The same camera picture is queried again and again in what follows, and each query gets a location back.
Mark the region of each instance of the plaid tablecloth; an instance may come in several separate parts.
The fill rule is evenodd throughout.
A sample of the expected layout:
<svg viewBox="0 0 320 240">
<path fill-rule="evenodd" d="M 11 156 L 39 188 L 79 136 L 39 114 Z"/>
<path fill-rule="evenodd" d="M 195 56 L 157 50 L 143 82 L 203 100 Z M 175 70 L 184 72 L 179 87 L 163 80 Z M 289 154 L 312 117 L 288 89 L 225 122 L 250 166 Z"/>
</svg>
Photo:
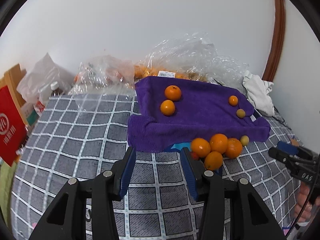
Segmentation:
<svg viewBox="0 0 320 240">
<path fill-rule="evenodd" d="M 84 95 L 83 100 L 84 108 L 85 104 L 91 109 L 96 105 L 95 110 L 79 113 L 72 97 L 51 98 L 33 130 L 13 182 L 12 227 L 17 239 L 29 238 L 69 178 L 94 178 L 124 156 L 127 120 L 131 114 L 139 114 L 135 98 Z M 238 158 L 224 158 L 223 177 L 247 178 L 279 225 L 287 226 L 299 182 L 268 156 L 271 146 L 293 136 L 285 123 L 276 119 L 267 118 L 271 134 L 266 143 L 251 142 Z M 179 153 L 137 152 L 128 193 L 121 202 L 114 202 L 120 239 L 195 240 L 202 208 L 203 203 L 196 203 L 188 194 Z M 91 222 L 86 229 L 87 239 L 92 239 Z M 230 204 L 225 200 L 227 239 L 229 232 Z"/>
</svg>

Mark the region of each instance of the silver screw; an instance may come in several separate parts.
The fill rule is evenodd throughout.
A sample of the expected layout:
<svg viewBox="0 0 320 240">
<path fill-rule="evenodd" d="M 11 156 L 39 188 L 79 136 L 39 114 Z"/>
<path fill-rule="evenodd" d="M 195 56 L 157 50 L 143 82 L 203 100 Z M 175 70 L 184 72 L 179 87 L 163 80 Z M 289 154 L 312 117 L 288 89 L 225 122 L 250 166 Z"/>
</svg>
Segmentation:
<svg viewBox="0 0 320 240">
<path fill-rule="evenodd" d="M 105 177 L 110 177 L 111 175 L 112 175 L 112 171 L 105 171 L 103 173 L 103 176 L 105 176 Z"/>
<path fill-rule="evenodd" d="M 69 183 L 70 185 L 73 185 L 73 184 L 75 184 L 76 182 L 77 182 L 77 179 L 76 179 L 76 178 L 71 178 L 71 179 L 68 180 L 68 183 Z"/>
<path fill-rule="evenodd" d="M 207 177 L 212 177 L 213 176 L 213 172 L 212 171 L 205 171 L 204 174 Z"/>
<path fill-rule="evenodd" d="M 248 182 L 247 179 L 241 178 L 241 179 L 240 179 L 240 183 L 243 184 L 243 185 L 247 185 L 249 182 Z"/>
</svg>

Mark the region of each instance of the red package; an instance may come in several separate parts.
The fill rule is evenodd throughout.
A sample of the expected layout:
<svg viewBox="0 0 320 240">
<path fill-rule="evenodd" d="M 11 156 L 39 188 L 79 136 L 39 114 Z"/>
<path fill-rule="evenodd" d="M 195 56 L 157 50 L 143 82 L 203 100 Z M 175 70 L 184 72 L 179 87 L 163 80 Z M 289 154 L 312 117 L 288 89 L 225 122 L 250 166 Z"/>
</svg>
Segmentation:
<svg viewBox="0 0 320 240">
<path fill-rule="evenodd" d="M 7 86 L 0 89 L 0 102 L 0 157 L 11 166 L 27 131 Z"/>
</svg>

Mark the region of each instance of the human hand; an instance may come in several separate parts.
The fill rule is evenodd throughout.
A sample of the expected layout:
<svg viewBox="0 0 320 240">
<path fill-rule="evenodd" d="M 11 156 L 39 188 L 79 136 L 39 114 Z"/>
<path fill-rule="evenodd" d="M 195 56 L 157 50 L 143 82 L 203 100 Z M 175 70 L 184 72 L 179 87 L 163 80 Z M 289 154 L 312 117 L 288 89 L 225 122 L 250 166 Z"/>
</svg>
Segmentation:
<svg viewBox="0 0 320 240">
<path fill-rule="evenodd" d="M 299 188 L 299 194 L 297 196 L 297 204 L 294 207 L 294 217 L 298 216 L 304 202 L 307 199 L 309 192 L 310 192 L 310 188 L 304 182 L 301 182 L 300 188 Z M 315 201 L 315 205 L 320 206 L 320 197 L 317 197 Z M 308 202 L 298 222 L 305 222 L 306 220 L 310 219 L 311 209 L 312 209 L 312 204 Z"/>
</svg>

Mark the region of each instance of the bottle cap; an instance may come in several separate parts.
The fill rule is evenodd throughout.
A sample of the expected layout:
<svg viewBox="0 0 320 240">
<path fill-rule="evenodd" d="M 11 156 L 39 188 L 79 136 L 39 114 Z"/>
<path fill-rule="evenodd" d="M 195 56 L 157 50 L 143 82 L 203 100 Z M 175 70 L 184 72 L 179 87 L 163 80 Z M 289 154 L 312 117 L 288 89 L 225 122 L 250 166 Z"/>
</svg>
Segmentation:
<svg viewBox="0 0 320 240">
<path fill-rule="evenodd" d="M 57 81 L 55 81 L 55 82 L 53 82 L 52 84 L 51 84 L 51 90 L 52 91 L 55 91 L 58 87 L 59 87 L 59 84 L 58 84 L 58 82 Z"/>
</svg>

